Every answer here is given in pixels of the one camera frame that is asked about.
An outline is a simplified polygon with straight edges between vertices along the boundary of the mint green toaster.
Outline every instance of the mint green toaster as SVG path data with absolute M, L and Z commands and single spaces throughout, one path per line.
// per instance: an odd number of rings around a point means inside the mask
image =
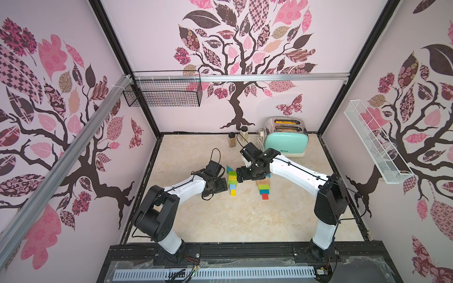
M 307 144 L 308 133 L 302 120 L 274 117 L 266 121 L 264 150 L 272 148 L 288 157 L 302 157 Z

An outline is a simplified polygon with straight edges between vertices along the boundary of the beige tile surface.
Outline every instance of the beige tile surface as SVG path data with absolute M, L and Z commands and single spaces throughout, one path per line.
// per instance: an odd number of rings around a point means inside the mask
M 171 186 L 185 180 L 192 171 L 206 167 L 213 148 L 221 151 L 220 164 L 225 168 L 228 165 L 235 170 L 244 166 L 240 146 L 229 148 L 227 139 L 225 134 L 165 135 L 148 187 Z M 256 135 L 250 135 L 249 141 L 257 144 Z M 217 151 L 212 159 L 218 160 Z M 305 156 L 292 160 L 320 173 L 332 173 L 315 134 L 309 135 Z M 310 241 L 318 221 L 314 204 L 315 198 L 303 188 L 271 174 L 269 200 L 261 199 L 254 181 L 238 184 L 235 197 L 229 192 L 216 194 L 209 201 L 202 200 L 200 195 L 193 196 L 178 208 L 173 229 L 186 242 Z M 343 218 L 352 218 L 349 207 Z M 137 230 L 135 235 L 144 234 Z M 335 238 L 336 241 L 363 240 L 355 221 L 351 220 L 339 225 Z M 128 242 L 149 242 L 149 239 L 130 235 Z

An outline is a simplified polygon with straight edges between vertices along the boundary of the pink leaf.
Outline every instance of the pink leaf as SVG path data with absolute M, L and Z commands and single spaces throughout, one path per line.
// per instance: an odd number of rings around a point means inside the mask
M 426 204 L 425 199 L 422 199 L 417 203 L 417 212 L 422 220 L 426 218 L 426 215 L 428 214 L 428 205 Z
M 72 116 L 67 123 L 67 130 L 71 133 L 78 134 L 81 129 L 79 117 L 77 115 Z
M 33 268 L 40 269 L 48 259 L 47 248 L 58 242 L 57 235 L 61 234 L 60 217 L 50 205 L 44 209 L 43 216 L 36 221 L 25 235 L 27 240 L 20 254 L 24 260 L 33 256 Z
M 38 44 L 38 52 L 41 63 L 49 75 L 50 81 L 52 81 L 54 72 L 66 70 L 64 64 L 67 60 L 67 54 L 60 50 L 61 40 L 57 35 L 52 34 L 50 40 L 52 43 L 43 39 L 43 44 Z
M 433 112 L 426 115 L 424 123 L 428 126 L 435 127 L 440 123 L 440 110 L 436 109 Z
M 259 63 L 263 62 L 265 56 L 266 56 L 266 53 L 263 53 L 263 52 L 258 52 L 258 53 L 253 54 L 253 57 L 252 57 L 253 63 L 259 64 Z
M 264 89 L 264 94 L 266 94 L 269 97 L 272 97 L 272 92 L 268 90 L 267 88 Z
M 230 75 L 236 74 L 237 70 L 239 70 L 239 63 L 236 63 L 233 65 L 233 67 L 231 67 Z
M 250 39 L 250 37 L 247 36 L 242 45 L 245 50 L 250 49 L 252 47 L 252 40 Z
M 32 144 L 30 146 L 30 149 L 40 158 L 47 158 L 52 153 L 52 146 L 48 143 Z
M 407 140 L 411 144 L 416 144 L 419 142 L 424 141 L 425 138 L 427 138 L 429 135 L 425 133 L 419 133 L 419 134 L 411 134 L 405 140 Z
M 55 122 L 55 120 L 52 117 L 49 117 L 47 115 L 38 114 L 38 119 L 44 130 L 48 132 L 52 132 L 57 126 L 57 122 Z
M 304 19 L 302 20 L 302 31 L 305 33 L 307 29 L 310 27 L 311 24 L 311 13 L 310 10 L 307 9 L 307 11 L 304 14 Z
M 385 124 L 390 122 L 389 120 L 385 120 L 384 118 L 382 118 L 381 110 L 379 108 L 373 109 L 371 107 L 368 107 L 367 109 L 368 109 L 369 113 L 368 112 L 361 113 L 360 116 L 362 116 L 365 123 L 368 124 L 368 126 L 370 127 L 371 130 L 377 130 L 377 129 L 379 129 L 379 126 L 382 127 Z
M 300 19 L 302 14 L 300 10 L 307 7 L 308 0 L 300 0 L 297 4 L 297 0 L 288 0 L 277 13 L 275 17 L 275 23 L 282 22 L 284 24 L 291 24 L 292 21 Z
M 230 46 L 230 48 L 228 49 L 228 57 L 230 57 L 231 59 L 234 59 L 236 58 L 237 56 L 237 51 L 234 47 Z

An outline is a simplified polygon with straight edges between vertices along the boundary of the wall mural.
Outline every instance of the wall mural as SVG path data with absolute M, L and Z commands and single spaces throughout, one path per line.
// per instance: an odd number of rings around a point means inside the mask
M 92 112 L 89 110 L 96 111 L 96 103 L 105 99 L 109 91 L 107 78 L 104 76 L 96 83 L 91 65 L 86 67 L 77 50 L 67 43 L 65 51 L 60 37 L 55 34 L 50 35 L 50 42 L 43 39 L 42 44 L 38 44 L 26 28 L 22 29 L 6 19 L 0 29 L 0 38 L 12 50 L 0 44 L 0 81 L 6 85 L 6 94 L 14 110 L 14 113 L 7 113 L 0 109 L 0 177 L 14 172 L 18 158 L 29 165 L 37 164 L 50 170 L 88 122 L 89 112 Z M 49 81 L 43 79 L 40 82 L 32 69 L 18 57 L 32 56 L 36 49 Z M 72 58 L 69 64 L 67 53 Z M 58 83 L 53 81 L 56 72 L 63 72 Z M 123 116 L 118 116 L 120 106 L 118 101 L 78 158 L 77 169 L 63 180 L 60 186 L 67 189 L 52 196 L 60 199 L 57 209 L 47 205 L 44 214 L 25 236 L 20 258 L 33 256 L 34 269 L 41 268 L 47 261 L 46 248 L 57 243 L 61 223 L 75 230 L 76 217 L 88 211 L 90 202 L 96 198 L 116 199 L 120 228 L 123 208 L 130 206 L 134 199 L 128 199 L 133 182 L 122 190 L 101 184 L 99 180 L 99 174 L 106 171 L 104 164 L 111 161 L 107 156 L 109 151 L 120 147 L 116 141 L 123 128 Z M 133 119 L 131 127 L 135 135 L 129 148 L 142 144 L 140 136 L 143 130 Z M 24 140 L 24 136 L 27 140 L 18 147 L 16 143 L 19 138 Z M 27 200 L 13 204 L 14 198 L 29 196 L 43 179 L 44 176 L 39 174 L 0 179 L 0 195 L 3 196 L 0 209 L 20 209 Z M 83 190 L 79 194 L 74 190 L 78 184 Z
M 308 0 L 190 1 L 201 10 L 192 11 L 183 18 L 179 35 L 185 47 L 177 48 L 174 55 L 185 65 L 185 75 L 194 74 L 194 70 L 206 75 L 310 73 L 316 66 L 308 62 L 300 64 L 316 51 L 305 47 L 312 35 L 306 34 L 312 21 Z M 199 28 L 184 27 L 190 20 Z M 211 32 L 218 27 L 222 30 Z M 294 86 L 291 81 L 202 84 L 208 97 L 212 94 L 218 99 L 229 97 L 235 117 L 221 128 L 235 125 L 237 130 L 242 125 L 254 125 L 243 117 L 238 100 L 242 93 L 246 97 L 249 94 L 257 96 L 258 92 L 272 97 L 274 92 Z

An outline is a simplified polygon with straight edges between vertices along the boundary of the building block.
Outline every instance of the building block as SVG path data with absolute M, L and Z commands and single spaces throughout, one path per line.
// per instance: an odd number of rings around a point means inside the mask
M 270 186 L 269 185 L 258 185 L 258 189 L 261 191 L 261 190 L 270 190 Z
M 266 179 L 264 179 L 264 180 L 257 180 L 256 181 L 256 185 L 257 186 L 259 186 L 259 185 L 270 185 L 270 178 L 266 177 Z

